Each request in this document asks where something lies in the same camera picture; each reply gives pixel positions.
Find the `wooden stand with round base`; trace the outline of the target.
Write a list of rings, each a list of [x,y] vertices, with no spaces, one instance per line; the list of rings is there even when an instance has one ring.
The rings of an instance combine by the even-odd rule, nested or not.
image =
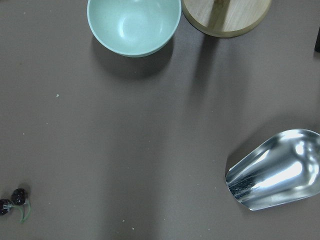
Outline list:
[[[267,15],[270,0],[182,0],[186,19],[202,33],[233,38],[253,30]]]

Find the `light green bowl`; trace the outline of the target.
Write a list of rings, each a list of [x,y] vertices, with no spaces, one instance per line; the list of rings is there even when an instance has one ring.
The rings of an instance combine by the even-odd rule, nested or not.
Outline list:
[[[89,0],[86,14],[95,39],[106,49],[130,58],[163,48],[179,25],[179,0]]]

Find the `shiny metal scoop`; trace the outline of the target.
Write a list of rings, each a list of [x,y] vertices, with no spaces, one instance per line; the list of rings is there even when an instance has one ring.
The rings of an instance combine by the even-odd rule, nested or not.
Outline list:
[[[313,197],[320,193],[320,135],[308,129],[275,134],[225,176],[232,196],[251,211]]]

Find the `dark red cherry pair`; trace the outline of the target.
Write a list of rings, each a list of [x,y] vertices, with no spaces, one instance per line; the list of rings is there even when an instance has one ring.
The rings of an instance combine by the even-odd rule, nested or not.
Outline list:
[[[29,194],[24,188],[17,188],[13,191],[10,199],[0,199],[0,215],[8,214],[12,209],[20,212],[19,222],[23,224],[29,217],[32,211]]]

